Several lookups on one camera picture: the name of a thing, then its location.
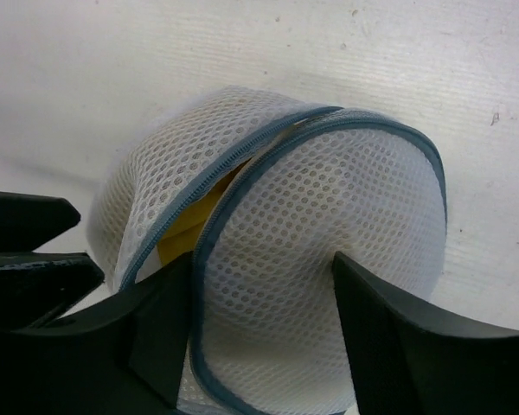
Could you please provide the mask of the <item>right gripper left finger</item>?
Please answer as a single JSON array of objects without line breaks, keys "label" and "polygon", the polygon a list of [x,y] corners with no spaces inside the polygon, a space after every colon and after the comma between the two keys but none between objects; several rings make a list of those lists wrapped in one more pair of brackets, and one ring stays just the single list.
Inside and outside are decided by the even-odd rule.
[{"label": "right gripper left finger", "polygon": [[0,331],[0,414],[174,414],[191,257],[39,328]]}]

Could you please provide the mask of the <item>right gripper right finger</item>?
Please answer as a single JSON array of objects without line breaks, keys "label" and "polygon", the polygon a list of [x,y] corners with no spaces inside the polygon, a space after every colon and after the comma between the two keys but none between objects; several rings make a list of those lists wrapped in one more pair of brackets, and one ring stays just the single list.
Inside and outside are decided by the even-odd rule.
[{"label": "right gripper right finger", "polygon": [[337,252],[332,275],[361,414],[519,414],[519,330],[444,310]]}]

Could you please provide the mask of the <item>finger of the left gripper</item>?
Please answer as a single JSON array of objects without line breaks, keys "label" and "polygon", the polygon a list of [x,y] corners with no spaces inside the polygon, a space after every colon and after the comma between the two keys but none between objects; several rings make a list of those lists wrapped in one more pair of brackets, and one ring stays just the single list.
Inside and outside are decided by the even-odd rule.
[{"label": "finger of the left gripper", "polygon": [[42,327],[103,282],[84,252],[0,254],[0,331]]},{"label": "finger of the left gripper", "polygon": [[79,222],[64,198],[0,191],[0,253],[32,252]]}]

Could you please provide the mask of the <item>yellow bra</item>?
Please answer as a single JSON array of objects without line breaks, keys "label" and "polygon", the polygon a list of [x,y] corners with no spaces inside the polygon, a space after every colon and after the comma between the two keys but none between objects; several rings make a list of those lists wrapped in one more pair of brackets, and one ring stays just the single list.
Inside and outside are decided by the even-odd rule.
[{"label": "yellow bra", "polygon": [[167,265],[186,252],[195,249],[202,229],[218,201],[233,179],[246,166],[247,161],[231,170],[200,200],[186,207],[157,243],[161,265]]}]

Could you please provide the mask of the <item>white mesh laundry bag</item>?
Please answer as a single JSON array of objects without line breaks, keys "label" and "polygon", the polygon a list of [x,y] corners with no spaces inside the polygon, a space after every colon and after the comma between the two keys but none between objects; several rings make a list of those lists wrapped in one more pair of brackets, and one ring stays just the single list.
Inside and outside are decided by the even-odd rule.
[{"label": "white mesh laundry bag", "polygon": [[428,298],[445,176],[423,134],[377,113],[229,86],[156,122],[94,198],[87,239],[111,291],[160,266],[181,212],[247,161],[191,252],[185,414],[343,414],[356,402],[331,265],[342,252]]}]

